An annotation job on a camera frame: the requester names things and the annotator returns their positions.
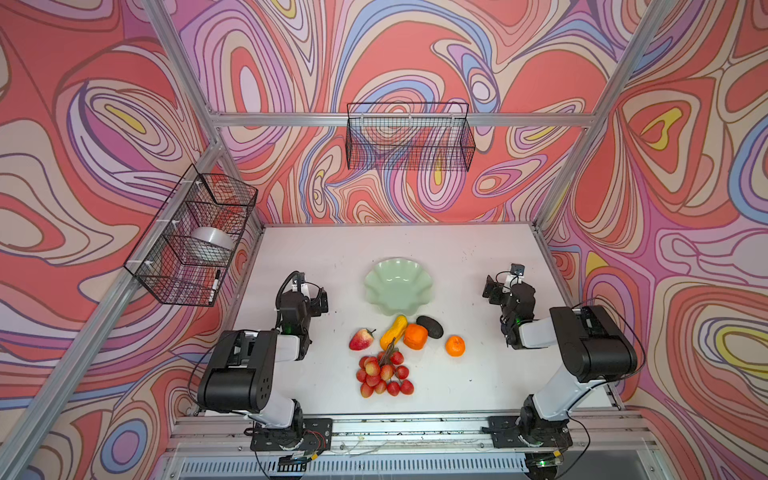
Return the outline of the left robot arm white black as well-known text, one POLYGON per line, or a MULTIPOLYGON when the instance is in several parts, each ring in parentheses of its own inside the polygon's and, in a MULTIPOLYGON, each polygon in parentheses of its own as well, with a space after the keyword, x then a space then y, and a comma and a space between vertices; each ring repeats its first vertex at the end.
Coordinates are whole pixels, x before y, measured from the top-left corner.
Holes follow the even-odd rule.
POLYGON ((326 290, 293 271, 275 297, 275 325, 264 330, 227 330, 212 349, 199 382, 196 404, 204 411, 238 414, 269 432, 304 432, 295 399, 273 391, 275 365, 299 362, 312 340, 311 321, 329 312, 326 290))

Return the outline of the yellow fake squash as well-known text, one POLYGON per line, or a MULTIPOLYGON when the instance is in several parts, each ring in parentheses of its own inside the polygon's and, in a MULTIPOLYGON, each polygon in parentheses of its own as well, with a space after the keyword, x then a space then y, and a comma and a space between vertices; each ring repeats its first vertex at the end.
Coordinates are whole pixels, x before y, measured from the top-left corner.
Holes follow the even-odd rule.
POLYGON ((409 322, 405 316, 397 316, 393 324, 380 338, 381 349, 387 350, 391 345, 396 345, 397 342, 403 337, 408 325, 409 322))

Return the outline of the red fake grape bunch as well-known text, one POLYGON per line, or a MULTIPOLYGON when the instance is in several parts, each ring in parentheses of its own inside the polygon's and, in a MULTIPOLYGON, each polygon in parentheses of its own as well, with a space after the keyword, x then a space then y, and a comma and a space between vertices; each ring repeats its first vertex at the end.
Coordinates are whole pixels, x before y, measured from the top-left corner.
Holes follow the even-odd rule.
POLYGON ((392 341, 375 356, 364 356, 358 363, 356 379, 360 384, 360 395, 367 399, 374 394, 387 393, 390 396, 410 396, 415 386, 410 379, 410 369, 395 341, 392 341))

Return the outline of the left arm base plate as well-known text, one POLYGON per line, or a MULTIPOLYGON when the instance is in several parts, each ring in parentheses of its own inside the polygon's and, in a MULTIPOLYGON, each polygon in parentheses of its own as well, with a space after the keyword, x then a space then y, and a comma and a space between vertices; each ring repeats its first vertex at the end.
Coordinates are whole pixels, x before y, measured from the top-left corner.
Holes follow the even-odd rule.
POLYGON ((294 420, 284 429, 267 429, 255 423, 244 430, 254 452, 323 452, 331 447, 332 433, 333 420, 324 417, 294 420))

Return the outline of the orange fake persimmon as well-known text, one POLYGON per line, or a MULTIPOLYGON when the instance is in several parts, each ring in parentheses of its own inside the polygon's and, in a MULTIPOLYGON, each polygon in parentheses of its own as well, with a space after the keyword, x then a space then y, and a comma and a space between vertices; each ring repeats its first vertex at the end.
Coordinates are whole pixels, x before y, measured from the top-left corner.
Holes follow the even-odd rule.
POLYGON ((409 324, 406 327, 403 343, 412 350, 421 350, 429 338, 428 330, 417 323, 409 324))

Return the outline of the dark fake avocado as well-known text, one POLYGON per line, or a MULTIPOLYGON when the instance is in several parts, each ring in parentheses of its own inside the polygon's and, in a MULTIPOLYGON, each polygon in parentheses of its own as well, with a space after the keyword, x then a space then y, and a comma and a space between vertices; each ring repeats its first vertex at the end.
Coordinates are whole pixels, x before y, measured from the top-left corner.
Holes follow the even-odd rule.
POLYGON ((433 339, 440 339, 444 335, 443 326, 434 318, 421 315, 416 319, 416 324, 423 327, 427 331, 427 335, 433 339))

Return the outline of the red fake apple slice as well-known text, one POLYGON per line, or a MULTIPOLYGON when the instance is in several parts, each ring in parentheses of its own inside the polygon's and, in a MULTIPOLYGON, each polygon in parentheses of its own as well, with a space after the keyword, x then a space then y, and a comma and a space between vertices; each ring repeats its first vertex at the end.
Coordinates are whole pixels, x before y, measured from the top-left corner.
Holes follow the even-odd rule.
POLYGON ((358 330, 349 342, 349 349, 352 351, 364 351, 370 348, 375 340, 375 330, 362 328, 358 330))

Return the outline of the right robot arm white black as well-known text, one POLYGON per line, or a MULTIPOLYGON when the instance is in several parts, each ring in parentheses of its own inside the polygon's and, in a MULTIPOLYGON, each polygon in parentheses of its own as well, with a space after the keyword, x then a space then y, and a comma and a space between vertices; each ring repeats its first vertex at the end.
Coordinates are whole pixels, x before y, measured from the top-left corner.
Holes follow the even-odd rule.
POLYGON ((535 288, 521 279, 525 267, 512 264, 505 278, 487 276, 482 297, 501 309, 500 330, 515 350, 558 348, 562 366, 546 385, 529 395, 515 423, 502 427, 520 441, 540 446, 567 435, 571 410, 592 390, 636 372, 635 347, 604 307, 552 307, 534 316, 535 288))

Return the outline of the small fake orange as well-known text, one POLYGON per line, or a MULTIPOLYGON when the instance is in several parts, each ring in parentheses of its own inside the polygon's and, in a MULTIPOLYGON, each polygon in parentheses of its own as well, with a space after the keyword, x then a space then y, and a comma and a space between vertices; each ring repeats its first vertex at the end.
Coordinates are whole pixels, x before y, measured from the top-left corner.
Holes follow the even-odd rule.
POLYGON ((445 342, 445 351, 451 357, 461 357, 466 352, 466 343, 462 337, 452 335, 445 342))

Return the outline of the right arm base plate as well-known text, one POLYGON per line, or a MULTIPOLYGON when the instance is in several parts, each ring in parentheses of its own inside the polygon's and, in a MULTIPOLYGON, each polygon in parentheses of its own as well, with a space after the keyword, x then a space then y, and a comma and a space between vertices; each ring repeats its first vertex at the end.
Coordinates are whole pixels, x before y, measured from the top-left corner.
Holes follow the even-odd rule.
POLYGON ((494 448, 567 450, 573 440, 566 421, 521 420, 519 416, 491 416, 481 428, 494 448))

